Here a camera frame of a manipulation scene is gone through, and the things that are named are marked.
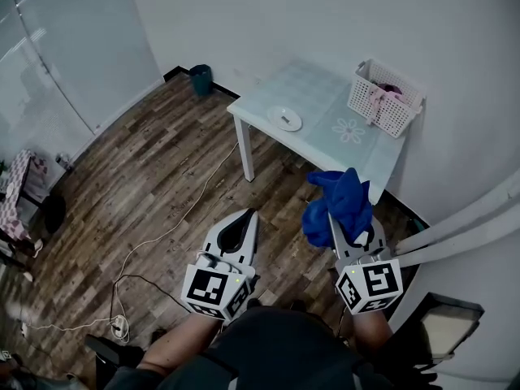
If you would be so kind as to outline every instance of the white wall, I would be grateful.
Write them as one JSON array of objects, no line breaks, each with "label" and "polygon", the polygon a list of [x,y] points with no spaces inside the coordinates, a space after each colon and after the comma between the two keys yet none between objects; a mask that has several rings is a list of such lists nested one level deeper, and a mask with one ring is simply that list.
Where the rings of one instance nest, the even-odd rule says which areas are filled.
[{"label": "white wall", "polygon": [[136,0],[161,73],[208,63],[238,94],[293,56],[377,59],[427,91],[389,188],[428,222],[520,165],[520,0]]},{"label": "white wall", "polygon": [[428,292],[479,303],[480,325],[438,371],[509,382],[520,371],[520,231],[481,249],[423,264],[392,317],[396,330]]}]

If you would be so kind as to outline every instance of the dark shirt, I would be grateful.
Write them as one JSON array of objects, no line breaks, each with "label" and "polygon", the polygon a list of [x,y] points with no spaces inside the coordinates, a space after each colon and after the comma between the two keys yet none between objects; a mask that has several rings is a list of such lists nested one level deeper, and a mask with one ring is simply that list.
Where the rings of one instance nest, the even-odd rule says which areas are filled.
[{"label": "dark shirt", "polygon": [[122,367],[106,387],[142,388],[367,390],[392,386],[337,340],[321,320],[302,312],[258,307],[247,310],[203,354],[166,378]]}]

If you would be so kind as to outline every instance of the small object on plate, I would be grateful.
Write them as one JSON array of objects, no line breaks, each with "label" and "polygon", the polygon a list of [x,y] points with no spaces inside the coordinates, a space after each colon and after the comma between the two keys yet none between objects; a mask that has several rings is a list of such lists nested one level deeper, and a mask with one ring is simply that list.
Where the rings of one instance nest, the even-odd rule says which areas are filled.
[{"label": "small object on plate", "polygon": [[286,132],[296,132],[301,128],[301,117],[290,108],[271,107],[267,111],[267,117],[277,128]]},{"label": "small object on plate", "polygon": [[11,182],[10,184],[7,185],[6,198],[9,199],[14,191],[15,191],[15,184],[13,184]]}]

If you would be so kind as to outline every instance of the black baseboard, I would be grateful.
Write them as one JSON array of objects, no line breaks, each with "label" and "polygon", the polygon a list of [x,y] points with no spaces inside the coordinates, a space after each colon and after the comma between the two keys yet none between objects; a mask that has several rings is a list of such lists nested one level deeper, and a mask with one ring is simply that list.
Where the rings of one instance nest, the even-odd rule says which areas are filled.
[{"label": "black baseboard", "polygon": [[[171,71],[169,71],[164,76],[164,80],[166,82],[168,82],[169,80],[171,80],[171,78],[173,78],[174,76],[180,74],[181,72],[183,72],[184,74],[188,74],[189,73],[189,71],[186,68],[178,66],[178,67],[173,68]],[[229,90],[227,88],[224,88],[222,85],[216,84],[215,82],[213,83],[213,88],[217,89],[221,93],[227,94],[229,97],[232,97],[232,98],[235,98],[235,99],[240,98],[240,95],[238,95],[237,93],[233,93],[231,90]],[[415,214],[408,206],[406,206],[401,201],[399,201],[389,191],[384,190],[383,191],[383,195],[381,197],[384,198],[386,201],[392,203],[397,209],[399,209],[409,219],[412,219],[412,220],[415,219],[415,220],[419,221],[425,228],[429,228],[430,227],[417,214]]]}]

